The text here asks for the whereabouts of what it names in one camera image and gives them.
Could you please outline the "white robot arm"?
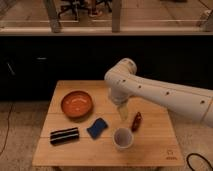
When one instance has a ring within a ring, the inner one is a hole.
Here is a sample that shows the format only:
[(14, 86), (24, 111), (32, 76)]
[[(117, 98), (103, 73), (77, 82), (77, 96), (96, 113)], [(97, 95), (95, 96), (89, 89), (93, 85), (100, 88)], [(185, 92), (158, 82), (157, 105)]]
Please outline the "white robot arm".
[(138, 96), (213, 128), (213, 90), (147, 79), (136, 76), (136, 71), (135, 62), (123, 58), (105, 73), (115, 105)]

